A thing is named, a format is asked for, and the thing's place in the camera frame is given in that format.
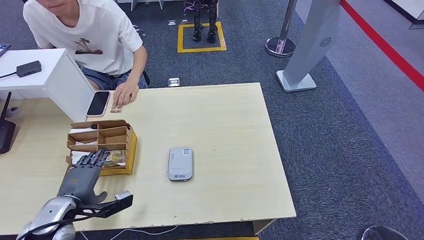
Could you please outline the person's left hand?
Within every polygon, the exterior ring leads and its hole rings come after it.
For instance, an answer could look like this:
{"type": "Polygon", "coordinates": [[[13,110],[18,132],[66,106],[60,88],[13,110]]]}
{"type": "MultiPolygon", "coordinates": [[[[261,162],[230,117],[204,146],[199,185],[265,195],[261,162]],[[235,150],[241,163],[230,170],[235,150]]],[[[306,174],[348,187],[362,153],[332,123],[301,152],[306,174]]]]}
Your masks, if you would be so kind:
{"type": "Polygon", "coordinates": [[[113,94],[113,107],[120,108],[133,102],[137,98],[139,89],[135,81],[127,80],[120,84],[113,94]]]}

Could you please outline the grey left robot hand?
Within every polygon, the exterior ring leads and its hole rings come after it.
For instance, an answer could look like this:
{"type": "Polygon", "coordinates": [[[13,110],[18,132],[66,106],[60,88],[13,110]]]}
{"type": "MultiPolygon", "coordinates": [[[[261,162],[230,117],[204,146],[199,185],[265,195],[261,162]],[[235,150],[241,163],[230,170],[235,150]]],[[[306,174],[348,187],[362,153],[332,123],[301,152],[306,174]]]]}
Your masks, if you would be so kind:
{"type": "Polygon", "coordinates": [[[94,188],[101,168],[109,153],[104,149],[83,155],[65,174],[57,196],[72,196],[82,205],[96,205],[103,202],[108,193],[95,194],[94,188]]]}

